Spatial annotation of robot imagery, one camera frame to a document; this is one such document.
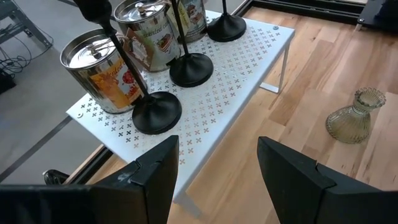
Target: black rod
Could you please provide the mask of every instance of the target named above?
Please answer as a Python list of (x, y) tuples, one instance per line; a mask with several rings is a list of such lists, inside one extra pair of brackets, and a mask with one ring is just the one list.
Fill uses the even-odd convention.
[(178, 13), (178, 7), (177, 7), (177, 3), (175, 2), (175, 0), (172, 0), (172, 5), (173, 5), (173, 11), (174, 11), (174, 15), (175, 15), (175, 20), (177, 21), (177, 25), (178, 25), (178, 31), (180, 32), (182, 46), (184, 47), (184, 52), (185, 52), (185, 54), (189, 54), (187, 42), (185, 41), (184, 29), (182, 28), (180, 14)]
[(226, 0), (223, 0), (223, 10), (224, 14), (227, 14), (228, 12), (226, 11)]
[(149, 97), (149, 93), (147, 91), (147, 88), (145, 87), (145, 85), (143, 84), (141, 77), (140, 77), (140, 72), (136, 69), (136, 67), (132, 64), (130, 58), (127, 56), (126, 52), (124, 51), (124, 49), (122, 48), (122, 45), (119, 42), (119, 39), (116, 37), (115, 34), (112, 34), (109, 36), (114, 44), (114, 46), (116, 47), (116, 50), (118, 50), (120, 56), (123, 58), (124, 62), (127, 65), (127, 68), (130, 69), (134, 79), (136, 80), (139, 88), (141, 89), (142, 93), (144, 94), (144, 98), (145, 97)]

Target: table leg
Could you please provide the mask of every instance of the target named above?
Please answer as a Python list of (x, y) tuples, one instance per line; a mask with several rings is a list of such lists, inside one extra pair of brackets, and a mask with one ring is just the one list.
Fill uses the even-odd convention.
[(47, 40), (47, 38), (39, 31), (39, 29), (35, 26), (35, 24), (26, 17), (26, 15), (21, 12), (19, 9), (16, 9), (12, 12), (13, 16), (15, 16), (41, 43), (44, 44), (45, 47), (51, 47), (51, 43)]
[(263, 82), (263, 83), (261, 83), (260, 88), (271, 91), (273, 93), (280, 92), (280, 90), (282, 89), (282, 84), (284, 82), (284, 75), (285, 75), (287, 57), (289, 54), (289, 47), (290, 47), (290, 44), (288, 46), (286, 46), (286, 48), (285, 48), (284, 61), (282, 64), (282, 72), (280, 73), (279, 86), (274, 86), (274, 85)]
[(362, 29), (362, 24), (357, 24), (355, 27), (355, 32), (359, 32)]
[(195, 202), (187, 195), (187, 193), (182, 193), (174, 202), (181, 205), (187, 212), (191, 213), (195, 218), (201, 215), (201, 210), (195, 205)]

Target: metal rack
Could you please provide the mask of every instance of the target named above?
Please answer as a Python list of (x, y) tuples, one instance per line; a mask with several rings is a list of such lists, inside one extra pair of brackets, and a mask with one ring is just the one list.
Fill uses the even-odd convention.
[(9, 17), (16, 24), (18, 28), (14, 29), (8, 34), (0, 36), (0, 44), (19, 34), (25, 32), (29, 37), (34, 35), (46, 48), (51, 46), (47, 38), (38, 30), (35, 24), (14, 4), (11, 0), (0, 0), (0, 21)]

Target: metal handle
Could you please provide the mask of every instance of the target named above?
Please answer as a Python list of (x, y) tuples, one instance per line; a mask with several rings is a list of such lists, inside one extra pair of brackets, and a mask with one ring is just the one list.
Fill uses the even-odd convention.
[[(120, 34), (116, 34), (116, 37), (118, 37), (118, 39), (128, 39), (127, 37), (125, 37), (123, 35), (120, 35)], [(101, 53), (100, 53), (100, 50), (109, 48), (109, 46), (107, 46), (107, 47), (102, 47), (102, 46), (104, 46), (104, 45), (106, 45), (108, 43), (111, 43), (111, 42), (112, 42), (112, 40), (108, 39), (105, 42), (100, 43), (100, 44), (89, 44), (89, 45), (87, 45), (87, 49), (90, 50), (90, 54), (92, 56), (94, 56), (94, 57), (102, 57)]]
[(171, 5), (171, 2), (168, 0), (160, 0), (152, 4), (144, 4), (142, 2), (139, 2), (136, 4), (136, 8), (138, 9), (139, 14), (143, 16), (147, 12), (147, 9), (153, 6), (159, 6), (161, 4)]

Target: black stand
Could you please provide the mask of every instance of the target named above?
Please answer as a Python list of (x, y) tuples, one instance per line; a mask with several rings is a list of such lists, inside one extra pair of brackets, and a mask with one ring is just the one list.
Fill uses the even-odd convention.
[(139, 71), (123, 50), (119, 39), (115, 35), (116, 30), (111, 26), (109, 18), (112, 7), (109, 1), (74, 0), (74, 2), (79, 6), (81, 13), (88, 21), (95, 22), (104, 29), (105, 34), (112, 40), (116, 50), (123, 58), (128, 69), (130, 69), (144, 94), (143, 99), (137, 103), (132, 112), (132, 122), (137, 130), (144, 134), (160, 134), (173, 128), (181, 117), (182, 107), (180, 101), (176, 96), (168, 92), (148, 93), (141, 80)]
[(214, 70), (213, 62), (204, 54), (190, 54), (188, 52), (187, 42), (185, 41), (181, 18), (175, 0), (172, 0), (172, 5), (185, 55), (179, 57), (171, 64), (170, 78), (180, 87), (195, 87), (205, 83), (211, 77)]
[(224, 13), (207, 26), (210, 39), (217, 42), (229, 42), (240, 38), (246, 31), (246, 23), (239, 16), (229, 15), (226, 0), (223, 0)]

